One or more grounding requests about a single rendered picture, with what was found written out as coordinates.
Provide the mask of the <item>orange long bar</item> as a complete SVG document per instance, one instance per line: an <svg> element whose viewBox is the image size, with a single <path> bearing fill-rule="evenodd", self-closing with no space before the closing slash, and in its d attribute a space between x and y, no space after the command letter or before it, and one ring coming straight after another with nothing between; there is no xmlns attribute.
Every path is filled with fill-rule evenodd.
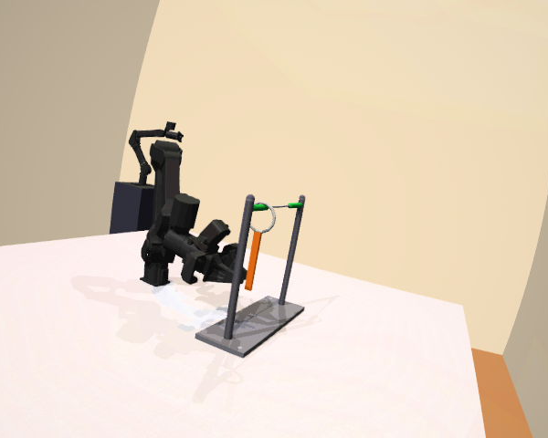
<svg viewBox="0 0 548 438"><path fill-rule="evenodd" d="M261 236L262 236L262 234L270 231L271 228L274 226L275 221L276 221L276 214L275 214L274 208L269 203L258 201L258 202L255 202L254 204L264 204L264 205L266 205L271 210L273 218L272 218L272 224L269 226L269 228L265 229L265 230L262 230L262 231L256 229L250 223L250 228L254 231L254 235L253 235L253 240L252 240L252 246L251 246L249 261L248 261L247 280L246 280L246 284L245 284L245 289L249 290L249 291L251 291L253 289L252 286L253 286L253 280L254 280L256 265L257 265L257 261L258 261L258 251L259 251L259 247L260 247Z"/></svg>

